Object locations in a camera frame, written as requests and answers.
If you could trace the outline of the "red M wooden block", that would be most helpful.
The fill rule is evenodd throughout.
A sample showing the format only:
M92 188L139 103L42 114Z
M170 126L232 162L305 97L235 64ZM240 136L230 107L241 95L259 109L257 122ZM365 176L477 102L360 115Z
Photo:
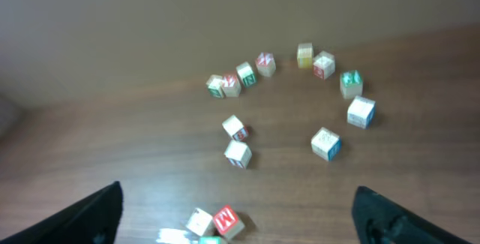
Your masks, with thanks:
M245 229L245 224L230 205L222 207L214 216L213 222L218 233L231 240Z

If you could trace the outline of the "green V wooden block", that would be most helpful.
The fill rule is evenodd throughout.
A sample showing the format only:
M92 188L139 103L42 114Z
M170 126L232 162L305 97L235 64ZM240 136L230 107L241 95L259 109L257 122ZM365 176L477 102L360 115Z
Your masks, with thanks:
M220 236L202 236L198 244L228 244L228 242Z

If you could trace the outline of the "carrot picture wooden block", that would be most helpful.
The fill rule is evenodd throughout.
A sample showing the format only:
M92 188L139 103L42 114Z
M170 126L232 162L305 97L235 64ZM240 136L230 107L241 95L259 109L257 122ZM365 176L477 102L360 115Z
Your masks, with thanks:
M243 141L249 135L247 127L235 115L223 121L222 126L233 140Z

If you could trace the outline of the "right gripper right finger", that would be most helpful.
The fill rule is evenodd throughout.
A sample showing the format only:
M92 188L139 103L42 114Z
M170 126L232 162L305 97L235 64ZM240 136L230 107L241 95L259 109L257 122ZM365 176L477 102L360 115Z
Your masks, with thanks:
M366 186L355 192L352 219L361 244L469 244Z

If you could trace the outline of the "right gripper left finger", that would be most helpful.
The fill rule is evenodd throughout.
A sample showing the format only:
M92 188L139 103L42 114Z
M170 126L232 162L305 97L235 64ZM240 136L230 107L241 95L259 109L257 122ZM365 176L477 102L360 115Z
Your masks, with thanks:
M122 211L123 191L115 181L1 244L113 244Z

